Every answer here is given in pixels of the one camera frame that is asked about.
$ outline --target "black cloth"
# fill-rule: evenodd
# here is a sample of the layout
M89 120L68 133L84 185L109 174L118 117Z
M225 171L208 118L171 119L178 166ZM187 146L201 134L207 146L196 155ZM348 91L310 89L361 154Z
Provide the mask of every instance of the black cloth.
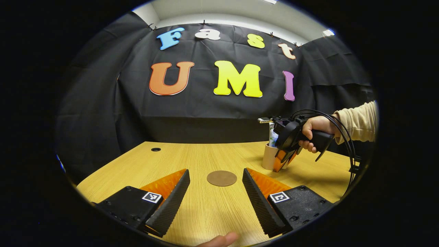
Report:
M163 51L157 36L184 27L179 43ZM198 39L200 29L220 31L220 40ZM260 35L265 47L247 42ZM287 58L278 44L293 49ZM246 64L259 71L261 98L215 95L216 61L230 61L238 72ZM193 62L184 91L156 95L149 89L153 64L170 62L165 84L177 81L178 62ZM295 101L284 99L283 71L294 75ZM144 141L231 143L268 140L263 116L291 115L301 109L335 110L374 100L369 76L335 36L301 47L269 34L233 25L184 24L152 31L133 12L99 32L72 61L57 115L56 153L76 183ZM362 143L357 154L368 150ZM347 154L344 146L330 151Z

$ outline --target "table surface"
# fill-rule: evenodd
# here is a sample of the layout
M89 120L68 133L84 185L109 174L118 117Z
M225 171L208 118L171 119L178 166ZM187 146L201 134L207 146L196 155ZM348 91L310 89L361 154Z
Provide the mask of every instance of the table surface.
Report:
M242 184L243 170L249 167L292 188L306 185L330 202L338 201L349 182L349 158L326 151L303 150L279 173L262 168L267 142L227 144L181 144L144 142L103 166L77 189L89 201L101 202L125 186L140 188L178 170L187 168L191 183L163 240L195 246L217 235L236 231L240 238L231 246L248 246L272 238L264 235ZM161 148L153 152L152 148ZM218 187L207 181L212 171L225 170L237 182Z

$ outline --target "beige sleeve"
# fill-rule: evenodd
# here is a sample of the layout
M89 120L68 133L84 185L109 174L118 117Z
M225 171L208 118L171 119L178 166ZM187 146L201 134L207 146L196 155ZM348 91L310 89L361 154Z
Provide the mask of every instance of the beige sleeve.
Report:
M377 129L377 107L375 101L364 103L359 107L343 109L336 111L340 121L345 125L353 141L370 141L375 140L375 129ZM340 126L342 132L349 141L349 137L343 127ZM337 144L344 142L343 137L336 137Z

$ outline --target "ceiling light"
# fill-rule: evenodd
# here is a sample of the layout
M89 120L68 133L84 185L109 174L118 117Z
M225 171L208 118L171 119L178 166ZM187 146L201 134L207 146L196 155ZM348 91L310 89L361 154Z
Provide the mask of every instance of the ceiling light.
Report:
M275 4L277 2L277 0L264 0L264 1L269 2L271 4Z
M323 31L323 33L326 35L326 36L331 36L331 35L335 35L331 30L325 30L325 31Z

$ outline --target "cup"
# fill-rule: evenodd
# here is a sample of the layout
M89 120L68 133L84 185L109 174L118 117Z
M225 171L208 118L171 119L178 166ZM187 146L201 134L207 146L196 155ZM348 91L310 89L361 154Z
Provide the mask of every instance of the cup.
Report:
M264 150L264 156L262 158L262 167L266 170L273 170L273 166L274 166L274 156L277 153L277 148L276 147L270 147L268 146L268 143L265 144L265 150ZM288 164L285 164L284 167L282 167L282 169L286 169L288 166Z

